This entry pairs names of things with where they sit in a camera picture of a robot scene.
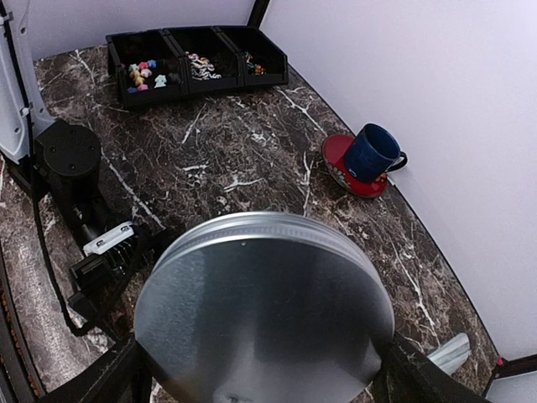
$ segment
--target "red saucer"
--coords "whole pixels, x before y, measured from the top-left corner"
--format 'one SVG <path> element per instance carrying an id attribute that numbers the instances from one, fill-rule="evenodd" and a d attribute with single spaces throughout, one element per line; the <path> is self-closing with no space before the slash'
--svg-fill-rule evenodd
<path id="1" fill-rule="evenodd" d="M 328 172 L 336 182 L 360 197 L 377 197 L 382 195 L 388 185 L 386 174 L 382 174 L 373 183 L 363 183 L 354 179 L 343 164 L 343 155 L 351 146 L 353 137 L 333 134 L 322 144 L 322 156 Z"/>

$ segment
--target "marble countertop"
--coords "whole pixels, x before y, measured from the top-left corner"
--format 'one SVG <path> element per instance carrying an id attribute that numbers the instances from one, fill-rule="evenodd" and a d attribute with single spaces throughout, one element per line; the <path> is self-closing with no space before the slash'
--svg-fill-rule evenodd
<path id="1" fill-rule="evenodd" d="M 397 189 L 389 186 L 381 197 L 365 200 L 329 176 L 323 139 L 351 133 L 292 69 L 288 86 L 136 113 L 123 110 L 115 98 L 104 47 L 40 60 L 36 71 L 50 112 L 91 128 L 102 141 L 100 186 L 113 209 L 177 235 L 230 212 L 272 210 L 320 220 L 367 253 L 392 298 L 397 330 L 420 350 L 428 353 L 459 332 L 468 334 L 472 355 L 454 377 L 479 393 L 484 389 L 497 353 L 450 266 Z M 48 196 L 41 208 L 50 255 L 68 296 L 67 270 L 81 254 Z M 23 330 L 52 390 L 111 342 L 98 330 L 74 338 L 63 324 L 30 200 L 2 163 L 0 238 Z M 131 326 L 145 275 L 133 279 L 114 320 Z M 168 401 L 157 389 L 155 401 Z M 366 390 L 356 401 L 371 402 L 373 396 Z"/>

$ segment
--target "silver disc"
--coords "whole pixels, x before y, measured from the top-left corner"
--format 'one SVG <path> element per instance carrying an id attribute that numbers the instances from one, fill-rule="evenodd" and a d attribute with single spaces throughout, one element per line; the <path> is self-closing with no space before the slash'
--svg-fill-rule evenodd
<path id="1" fill-rule="evenodd" d="M 184 403 L 348 403 L 380 369 L 394 312 L 365 253 L 282 213 L 190 230 L 134 317 L 154 377 Z"/>

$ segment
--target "white enclosure wall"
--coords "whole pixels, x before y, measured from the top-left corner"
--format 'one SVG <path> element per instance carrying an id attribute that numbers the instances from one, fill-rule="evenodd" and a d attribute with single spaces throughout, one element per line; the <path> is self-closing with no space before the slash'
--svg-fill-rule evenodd
<path id="1" fill-rule="evenodd" d="M 263 31 L 393 175 L 499 352 L 537 353 L 537 2 L 272 0 Z"/>
<path id="2" fill-rule="evenodd" d="M 246 24 L 254 0 L 28 1 L 34 59 L 104 44 L 119 32 L 195 25 Z"/>
<path id="3" fill-rule="evenodd" d="M 492 403 L 535 403 L 537 372 L 494 380 L 487 399 Z"/>

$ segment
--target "black bin organizer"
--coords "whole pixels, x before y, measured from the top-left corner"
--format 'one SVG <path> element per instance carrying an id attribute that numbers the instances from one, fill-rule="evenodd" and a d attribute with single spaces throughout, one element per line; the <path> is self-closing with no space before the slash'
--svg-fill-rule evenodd
<path id="1" fill-rule="evenodd" d="M 164 33 L 175 50 L 185 56 L 187 66 L 186 79 L 191 94 L 240 88 L 244 86 L 242 68 L 234 49 L 219 35 L 213 27 L 170 28 Z M 190 68 L 190 60 L 186 54 L 196 53 L 206 57 L 215 66 L 214 73 L 222 78 L 215 80 L 196 80 Z"/>
<path id="2" fill-rule="evenodd" d="M 175 52 L 162 30 L 108 35 L 108 73 L 117 79 L 117 97 L 126 108 L 154 105 L 188 95 L 185 81 L 185 60 Z M 143 61 L 156 60 L 152 76 L 145 79 L 149 89 L 135 93 L 128 92 L 134 87 L 129 77 L 128 67 Z M 181 83 L 169 79 L 169 74 L 179 74 Z M 159 75 L 167 78 L 166 86 L 154 88 L 154 79 Z"/>
<path id="3" fill-rule="evenodd" d="M 257 86 L 277 86 L 289 82 L 287 56 L 259 29 L 243 26 L 154 29 L 145 32 L 107 36 L 108 73 L 116 77 L 117 97 L 127 109 L 174 101 L 196 94 L 237 90 Z M 215 66 L 220 79 L 205 81 L 193 77 L 188 53 L 206 57 Z M 261 65 L 266 74 L 248 71 L 245 52 L 252 63 Z M 156 60 L 153 75 L 146 79 L 147 91 L 130 93 L 134 83 L 128 67 Z M 177 84 L 170 73 L 181 78 Z M 165 87 L 153 88 L 154 79 L 165 75 Z"/>
<path id="4" fill-rule="evenodd" d="M 240 55 L 246 86 L 280 86 L 289 82 L 287 56 L 265 34 L 254 27 L 218 27 L 218 31 Z M 266 74 L 248 73 L 245 52 L 252 63 L 265 68 Z"/>

